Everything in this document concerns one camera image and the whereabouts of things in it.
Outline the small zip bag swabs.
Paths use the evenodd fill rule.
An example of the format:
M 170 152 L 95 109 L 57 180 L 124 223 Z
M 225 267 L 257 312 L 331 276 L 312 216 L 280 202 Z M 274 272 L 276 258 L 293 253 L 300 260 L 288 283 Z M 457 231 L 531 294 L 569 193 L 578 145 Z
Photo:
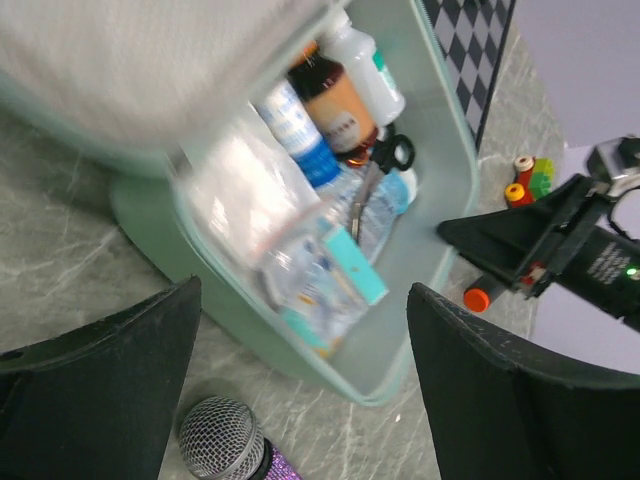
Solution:
M 257 276 L 284 323 L 322 357 L 330 356 L 388 287 L 346 229 L 322 224 L 288 233 Z

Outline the blue white mask packet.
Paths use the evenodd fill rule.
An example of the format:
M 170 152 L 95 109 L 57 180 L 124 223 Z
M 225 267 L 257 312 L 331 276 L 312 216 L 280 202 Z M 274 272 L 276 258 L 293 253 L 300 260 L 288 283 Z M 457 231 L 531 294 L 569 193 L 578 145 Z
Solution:
M 363 171 L 343 169 L 332 182 L 316 192 L 330 206 L 328 222 L 342 225 L 350 231 L 350 216 L 354 198 L 362 186 L 367 168 Z M 418 179 L 413 168 L 393 169 L 385 174 L 364 204 L 356 243 L 367 260 L 374 264 L 385 247 L 397 218 L 404 214 L 417 196 Z

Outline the small red bottle cap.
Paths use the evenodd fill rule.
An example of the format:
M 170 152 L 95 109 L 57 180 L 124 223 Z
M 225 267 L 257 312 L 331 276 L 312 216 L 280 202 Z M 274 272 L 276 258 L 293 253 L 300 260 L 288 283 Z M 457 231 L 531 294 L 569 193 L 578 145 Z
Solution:
M 371 153 L 372 153 L 371 149 L 362 150 L 362 151 L 358 152 L 357 154 L 348 156 L 344 160 L 344 163 L 346 164 L 346 166 L 348 168 L 351 168 L 351 169 L 363 168 L 363 167 L 365 167 L 365 166 L 367 166 L 369 164 L 370 158 L 371 158 Z

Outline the white gauze pad packet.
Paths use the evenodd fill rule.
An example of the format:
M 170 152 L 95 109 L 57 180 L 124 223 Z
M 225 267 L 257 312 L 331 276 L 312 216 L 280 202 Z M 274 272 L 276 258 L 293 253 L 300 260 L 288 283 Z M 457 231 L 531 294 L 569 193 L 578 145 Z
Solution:
M 181 180 L 180 192 L 203 233 L 243 269 L 254 268 L 268 241 L 319 202 L 253 110 L 206 149 L 189 150 L 187 158 L 193 171 Z

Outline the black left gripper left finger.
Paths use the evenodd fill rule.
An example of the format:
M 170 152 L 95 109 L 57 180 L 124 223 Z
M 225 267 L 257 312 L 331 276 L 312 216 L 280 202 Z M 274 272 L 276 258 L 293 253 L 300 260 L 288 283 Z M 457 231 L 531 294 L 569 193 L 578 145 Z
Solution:
M 1 355 L 4 479 L 155 479 L 201 317 L 190 277 Z

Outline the blue white bandage roll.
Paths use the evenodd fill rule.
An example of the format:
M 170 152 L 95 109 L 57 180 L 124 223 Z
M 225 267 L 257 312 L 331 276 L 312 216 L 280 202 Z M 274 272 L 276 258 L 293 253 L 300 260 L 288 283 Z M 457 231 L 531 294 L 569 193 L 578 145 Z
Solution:
M 334 153 L 288 80 L 279 81 L 254 108 L 314 189 L 339 176 Z

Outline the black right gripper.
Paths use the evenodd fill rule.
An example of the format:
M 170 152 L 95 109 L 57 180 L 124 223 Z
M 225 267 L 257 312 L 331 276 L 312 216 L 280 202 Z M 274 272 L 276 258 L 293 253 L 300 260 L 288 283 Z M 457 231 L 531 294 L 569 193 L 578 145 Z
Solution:
M 639 328 L 639 242 L 613 218 L 639 188 L 639 140 L 596 145 L 575 174 L 526 206 L 441 222 L 438 235 L 506 289 L 539 297 L 558 284 Z

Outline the brown orange syrup bottle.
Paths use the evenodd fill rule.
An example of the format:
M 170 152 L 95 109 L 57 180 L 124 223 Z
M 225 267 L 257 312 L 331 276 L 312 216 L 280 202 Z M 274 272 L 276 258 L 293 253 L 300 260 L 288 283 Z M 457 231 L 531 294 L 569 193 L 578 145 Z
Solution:
M 378 128 L 344 67 L 306 46 L 288 71 L 294 90 L 333 153 L 344 162 L 372 149 Z

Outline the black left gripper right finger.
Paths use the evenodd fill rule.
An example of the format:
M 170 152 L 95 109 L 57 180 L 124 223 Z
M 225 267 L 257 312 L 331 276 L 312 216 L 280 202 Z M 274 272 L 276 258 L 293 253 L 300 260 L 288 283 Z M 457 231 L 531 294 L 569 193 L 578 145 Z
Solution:
M 534 344 L 417 283 L 407 320 L 444 479 L 635 479 L 639 378 Z

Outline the mint green medicine case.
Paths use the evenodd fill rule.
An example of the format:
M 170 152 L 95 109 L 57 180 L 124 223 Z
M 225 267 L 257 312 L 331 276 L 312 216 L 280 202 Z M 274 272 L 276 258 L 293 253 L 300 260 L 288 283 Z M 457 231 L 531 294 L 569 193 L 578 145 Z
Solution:
M 453 260 L 475 149 L 422 1 L 5 1 L 1 100 L 112 168 L 115 218 L 279 371 L 367 406 Z

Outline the black binder clip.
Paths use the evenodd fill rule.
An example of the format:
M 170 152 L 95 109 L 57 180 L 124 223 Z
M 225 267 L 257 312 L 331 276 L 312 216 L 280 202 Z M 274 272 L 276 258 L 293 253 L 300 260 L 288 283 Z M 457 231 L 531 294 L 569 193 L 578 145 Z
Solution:
M 349 231 L 360 243 L 361 223 L 365 205 L 381 180 L 393 170 L 407 172 L 415 160 L 415 147 L 404 134 L 393 134 L 378 140 L 371 154 L 371 165 L 355 194 L 348 217 Z

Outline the white medicine bottle green label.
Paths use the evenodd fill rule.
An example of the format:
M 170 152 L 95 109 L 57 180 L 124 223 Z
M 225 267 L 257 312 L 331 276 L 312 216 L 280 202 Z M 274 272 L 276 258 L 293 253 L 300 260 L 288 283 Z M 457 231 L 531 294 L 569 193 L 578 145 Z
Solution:
M 378 127 L 393 123 L 404 111 L 406 100 L 398 89 L 372 36 L 352 26 L 339 9 L 318 38 L 321 54 L 339 62 Z

